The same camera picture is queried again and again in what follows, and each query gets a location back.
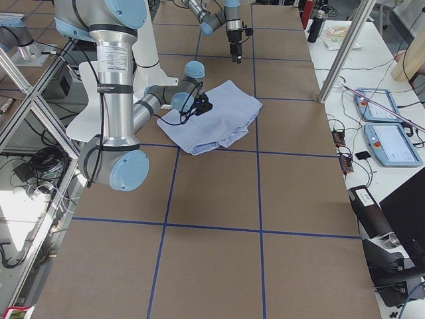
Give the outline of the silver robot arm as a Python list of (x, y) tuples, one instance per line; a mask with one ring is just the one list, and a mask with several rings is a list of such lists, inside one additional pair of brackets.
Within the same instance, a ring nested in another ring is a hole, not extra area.
[(186, 0), (181, 3), (197, 17), (203, 35), (212, 35), (220, 27), (226, 27), (232, 61), (240, 64), (243, 55), (242, 44), (245, 42), (242, 35), (245, 34), (249, 39), (254, 34), (253, 28), (248, 27), (241, 18), (241, 2), (225, 1), (223, 5), (219, 5), (216, 1), (219, 10), (215, 13), (207, 11), (203, 1)]
[(100, 132), (82, 148), (78, 165), (89, 184), (116, 191), (137, 189), (149, 173), (148, 156), (136, 132), (168, 104), (181, 124), (213, 106), (203, 91), (205, 68), (191, 61), (176, 86), (153, 85), (133, 99), (133, 46), (137, 32), (150, 17), (145, 1), (55, 1), (59, 33), (96, 43), (98, 66), (92, 69), (100, 95)]

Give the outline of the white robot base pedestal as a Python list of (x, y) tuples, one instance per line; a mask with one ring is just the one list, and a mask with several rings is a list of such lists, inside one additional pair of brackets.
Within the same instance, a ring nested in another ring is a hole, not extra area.
[[(144, 91), (148, 86), (175, 86), (178, 84), (179, 79), (168, 77), (160, 66), (153, 26), (149, 17), (137, 31), (137, 42), (132, 49), (137, 67), (133, 76), (134, 101), (144, 96)], [(88, 142), (100, 132), (100, 101), (99, 94), (96, 92), (95, 76), (89, 64), (87, 62), (80, 63), (79, 71), (88, 95), (88, 104), (68, 125), (66, 134), (73, 140)]]

